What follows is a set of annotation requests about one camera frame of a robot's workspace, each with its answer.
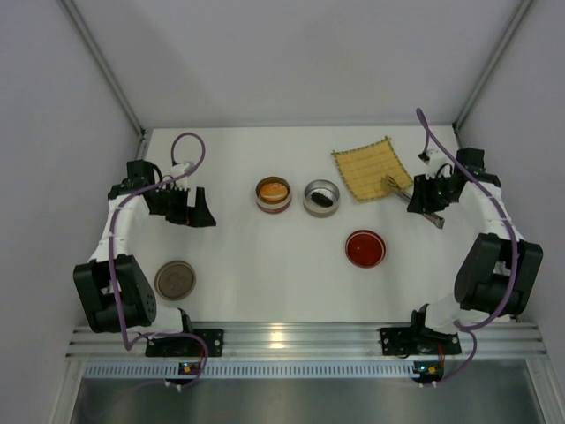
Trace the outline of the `metal tongs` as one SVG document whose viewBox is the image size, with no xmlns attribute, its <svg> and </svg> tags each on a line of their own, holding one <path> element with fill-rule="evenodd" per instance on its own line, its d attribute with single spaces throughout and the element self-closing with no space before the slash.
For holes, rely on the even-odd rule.
<svg viewBox="0 0 565 424">
<path fill-rule="evenodd" d="M 406 205 L 409 205 L 411 203 L 411 196 L 407 192 L 405 192 L 389 175 L 385 175 L 381 179 L 381 185 L 386 194 L 393 194 Z M 442 230 L 444 228 L 445 219 L 443 217 L 438 216 L 435 213 L 418 214 L 424 217 L 428 222 L 433 224 L 437 229 Z"/>
</svg>

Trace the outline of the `red lunch box lid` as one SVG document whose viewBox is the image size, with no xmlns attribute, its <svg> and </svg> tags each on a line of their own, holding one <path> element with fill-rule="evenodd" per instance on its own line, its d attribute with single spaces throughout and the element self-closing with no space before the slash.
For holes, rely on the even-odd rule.
<svg viewBox="0 0 565 424">
<path fill-rule="evenodd" d="M 353 265 L 370 269 L 383 262 L 387 254 L 387 246 L 385 240 L 376 232 L 357 230 L 345 240 L 344 252 Z"/>
</svg>

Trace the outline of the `orange sesame bun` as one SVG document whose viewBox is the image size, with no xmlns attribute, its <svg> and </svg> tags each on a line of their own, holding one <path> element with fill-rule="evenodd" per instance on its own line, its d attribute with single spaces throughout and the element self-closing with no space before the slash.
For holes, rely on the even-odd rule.
<svg viewBox="0 0 565 424">
<path fill-rule="evenodd" d="M 288 187 L 277 181 L 267 182 L 260 187 L 260 198 L 266 203 L 280 203 L 288 194 Z"/>
</svg>

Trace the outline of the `red lunch box container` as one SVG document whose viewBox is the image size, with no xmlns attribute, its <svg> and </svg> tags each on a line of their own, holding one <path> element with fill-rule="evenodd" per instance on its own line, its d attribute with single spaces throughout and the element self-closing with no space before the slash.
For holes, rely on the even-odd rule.
<svg viewBox="0 0 565 424">
<path fill-rule="evenodd" d="M 255 187 L 255 203 L 262 212 L 273 215 L 282 213 L 291 202 L 292 191 L 284 178 L 266 177 Z"/>
</svg>

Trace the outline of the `black spiky food piece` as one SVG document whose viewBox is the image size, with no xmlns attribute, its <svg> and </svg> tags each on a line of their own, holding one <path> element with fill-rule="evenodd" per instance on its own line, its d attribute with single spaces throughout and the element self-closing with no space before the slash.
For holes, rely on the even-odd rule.
<svg viewBox="0 0 565 424">
<path fill-rule="evenodd" d="M 334 205 L 332 198 L 321 192 L 312 192 L 311 200 L 320 208 L 331 208 Z"/>
</svg>

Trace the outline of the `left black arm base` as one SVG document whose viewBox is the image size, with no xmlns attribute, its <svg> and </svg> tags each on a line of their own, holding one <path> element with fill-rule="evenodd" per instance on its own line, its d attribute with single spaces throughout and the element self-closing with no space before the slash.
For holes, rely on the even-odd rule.
<svg viewBox="0 0 565 424">
<path fill-rule="evenodd" d="M 193 337 L 168 336 L 147 341 L 145 356 L 148 358 L 196 358 L 204 357 L 207 348 L 209 358 L 222 357 L 222 329 L 195 329 Z"/>
</svg>

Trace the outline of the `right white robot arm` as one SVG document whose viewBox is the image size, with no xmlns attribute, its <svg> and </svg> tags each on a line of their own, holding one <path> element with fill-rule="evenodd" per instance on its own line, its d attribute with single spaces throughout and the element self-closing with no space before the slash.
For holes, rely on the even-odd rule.
<svg viewBox="0 0 565 424">
<path fill-rule="evenodd" d="M 454 290 L 412 312 L 412 336 L 448 342 L 462 327 L 476 329 L 481 322 L 522 314 L 543 250 L 526 241 L 512 223 L 501 181 L 486 171 L 483 151 L 460 149 L 454 163 L 436 149 L 425 150 L 419 158 L 427 170 L 414 178 L 408 211 L 430 216 L 456 203 L 478 235 L 456 274 Z"/>
</svg>

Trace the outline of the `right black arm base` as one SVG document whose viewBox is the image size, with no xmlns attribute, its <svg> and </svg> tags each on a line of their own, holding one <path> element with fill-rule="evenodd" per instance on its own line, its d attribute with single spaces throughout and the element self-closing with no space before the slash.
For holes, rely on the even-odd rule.
<svg viewBox="0 0 565 424">
<path fill-rule="evenodd" d="M 430 329 L 412 326 L 395 326 L 378 329 L 381 349 L 385 356 L 409 357 L 412 355 L 458 355 L 462 347 L 457 334 L 443 334 Z"/>
</svg>

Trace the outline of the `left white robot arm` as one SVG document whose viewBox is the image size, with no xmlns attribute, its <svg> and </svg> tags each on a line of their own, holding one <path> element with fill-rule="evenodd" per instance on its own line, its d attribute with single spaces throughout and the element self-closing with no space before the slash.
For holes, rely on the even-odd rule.
<svg viewBox="0 0 565 424">
<path fill-rule="evenodd" d="M 148 329 L 162 336 L 191 332 L 183 309 L 157 306 L 154 289 L 132 253 L 132 242 L 150 216 L 193 228 L 215 226 L 204 188 L 188 184 L 198 168 L 197 163 L 174 163 L 169 179 L 164 180 L 155 164 L 130 161 L 126 178 L 111 187 L 108 218 L 98 246 L 72 274 L 93 332 Z"/>
</svg>

